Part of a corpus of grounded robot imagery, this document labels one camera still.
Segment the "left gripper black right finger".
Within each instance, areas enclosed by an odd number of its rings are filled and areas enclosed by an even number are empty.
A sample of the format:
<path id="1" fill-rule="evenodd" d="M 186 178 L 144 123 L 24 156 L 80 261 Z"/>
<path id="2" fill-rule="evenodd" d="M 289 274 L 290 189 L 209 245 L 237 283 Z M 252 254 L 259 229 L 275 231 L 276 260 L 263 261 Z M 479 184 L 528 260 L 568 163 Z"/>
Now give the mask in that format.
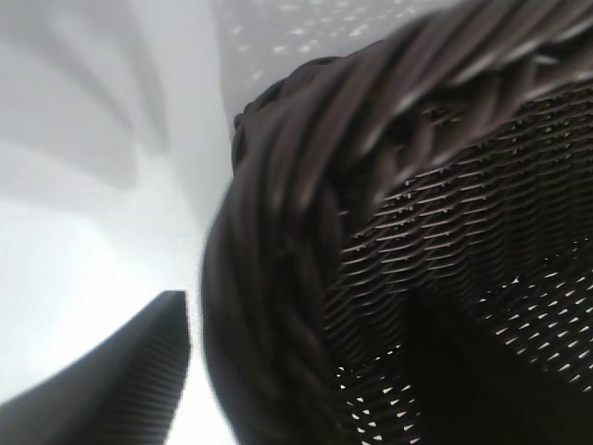
<path id="1" fill-rule="evenodd" d="M 404 363 L 435 444 L 589 444 L 592 397 L 433 295 L 406 305 Z"/>

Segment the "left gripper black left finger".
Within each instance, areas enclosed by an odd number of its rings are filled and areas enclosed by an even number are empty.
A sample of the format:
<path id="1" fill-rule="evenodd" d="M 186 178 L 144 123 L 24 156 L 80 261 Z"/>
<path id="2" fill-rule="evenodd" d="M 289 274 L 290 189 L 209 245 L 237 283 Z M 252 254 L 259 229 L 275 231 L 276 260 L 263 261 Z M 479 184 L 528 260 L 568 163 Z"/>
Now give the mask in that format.
<path id="1" fill-rule="evenodd" d="M 56 375 L 1 405 L 1 441 L 162 444 L 190 359 L 184 292 L 164 291 Z"/>

